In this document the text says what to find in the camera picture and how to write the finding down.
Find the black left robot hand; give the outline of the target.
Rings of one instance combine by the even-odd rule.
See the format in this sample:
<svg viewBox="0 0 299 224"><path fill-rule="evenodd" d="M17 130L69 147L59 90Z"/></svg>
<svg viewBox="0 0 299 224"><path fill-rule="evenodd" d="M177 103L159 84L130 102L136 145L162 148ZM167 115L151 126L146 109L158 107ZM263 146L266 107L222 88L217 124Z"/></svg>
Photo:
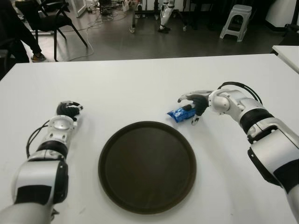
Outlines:
<svg viewBox="0 0 299 224"><path fill-rule="evenodd" d="M77 116L82 110L83 106L77 102L63 101L57 106L56 114L68 116L75 122L77 121Z"/></svg>

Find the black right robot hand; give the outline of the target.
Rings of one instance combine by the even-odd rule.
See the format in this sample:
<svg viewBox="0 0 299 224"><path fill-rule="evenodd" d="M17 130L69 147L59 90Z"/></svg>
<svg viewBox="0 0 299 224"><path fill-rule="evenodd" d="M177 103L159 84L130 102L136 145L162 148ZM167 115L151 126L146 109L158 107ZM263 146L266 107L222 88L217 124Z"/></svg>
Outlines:
<svg viewBox="0 0 299 224"><path fill-rule="evenodd" d="M178 103L183 100L192 101L195 108L195 115L192 119L192 125L196 125L201 117L201 115L205 112L206 108L209 107L208 97L212 93L212 91L192 91L186 94L183 94L178 98Z"/></svg>

